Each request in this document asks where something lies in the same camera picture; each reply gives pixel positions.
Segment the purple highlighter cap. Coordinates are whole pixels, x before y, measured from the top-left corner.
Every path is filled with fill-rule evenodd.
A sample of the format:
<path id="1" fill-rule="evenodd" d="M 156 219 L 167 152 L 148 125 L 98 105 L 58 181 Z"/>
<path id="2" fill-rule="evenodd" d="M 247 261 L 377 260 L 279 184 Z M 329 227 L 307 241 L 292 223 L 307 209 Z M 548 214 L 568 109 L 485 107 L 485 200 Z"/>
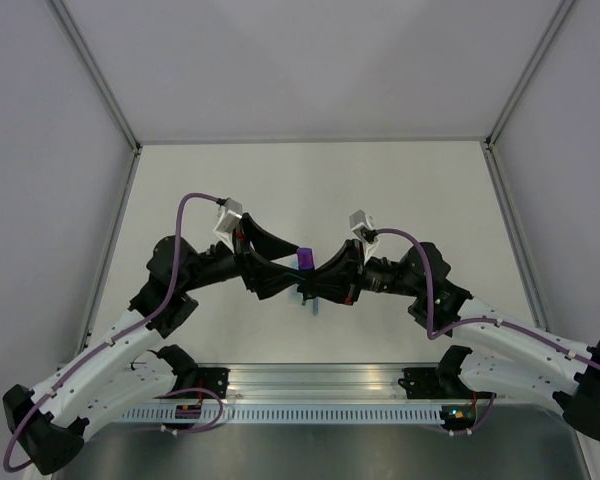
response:
<path id="1" fill-rule="evenodd" d="M 308 247 L 300 247 L 296 251 L 297 268 L 300 271 L 309 271 L 315 269 L 313 251 Z"/>

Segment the light blue highlighter body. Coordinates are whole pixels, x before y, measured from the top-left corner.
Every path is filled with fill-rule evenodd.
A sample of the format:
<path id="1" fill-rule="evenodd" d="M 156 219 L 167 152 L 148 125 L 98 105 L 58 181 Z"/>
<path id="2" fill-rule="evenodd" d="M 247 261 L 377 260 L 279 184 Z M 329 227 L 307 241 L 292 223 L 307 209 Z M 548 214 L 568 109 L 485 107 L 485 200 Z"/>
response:
<path id="1" fill-rule="evenodd" d="M 292 305 L 301 306 L 302 302 L 303 302 L 303 300 L 302 300 L 301 294 L 298 294 L 297 292 L 290 293 L 290 303 Z"/>

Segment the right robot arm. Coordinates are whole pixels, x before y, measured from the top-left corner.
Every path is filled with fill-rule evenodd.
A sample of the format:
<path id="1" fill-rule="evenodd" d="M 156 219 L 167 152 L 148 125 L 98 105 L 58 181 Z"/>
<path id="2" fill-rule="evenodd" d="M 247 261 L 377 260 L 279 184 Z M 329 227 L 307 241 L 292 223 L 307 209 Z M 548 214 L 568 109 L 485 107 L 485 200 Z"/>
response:
<path id="1" fill-rule="evenodd" d="M 448 280 L 451 267 L 430 242 L 413 241 L 398 262 L 370 256 L 375 246 L 350 241 L 321 267 L 310 249 L 298 249 L 298 269 L 306 276 L 299 292 L 345 305 L 363 291 L 411 297 L 407 311 L 428 339 L 454 342 L 436 369 L 440 392 L 534 403 L 600 441 L 600 340 L 588 345 L 560 337 L 493 309 Z"/>

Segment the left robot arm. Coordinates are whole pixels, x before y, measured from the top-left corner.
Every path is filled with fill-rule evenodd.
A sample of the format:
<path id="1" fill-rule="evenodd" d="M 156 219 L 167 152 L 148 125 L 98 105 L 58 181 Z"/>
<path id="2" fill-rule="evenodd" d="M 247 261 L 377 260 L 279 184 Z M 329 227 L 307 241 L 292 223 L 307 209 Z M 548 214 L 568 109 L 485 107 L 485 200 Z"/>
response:
<path id="1" fill-rule="evenodd" d="M 147 264 L 149 277 L 128 309 L 102 337 L 33 387 L 13 385 L 2 397 L 11 433 L 3 467 L 15 473 L 34 466 L 42 475 L 68 465 L 116 416 L 151 398 L 191 395 L 196 362 L 170 345 L 149 366 L 133 361 L 173 334 L 198 303 L 192 290 L 249 276 L 258 264 L 294 255 L 298 247 L 257 225 L 248 214 L 222 213 L 219 241 L 203 253 L 180 231 L 161 239 Z"/>

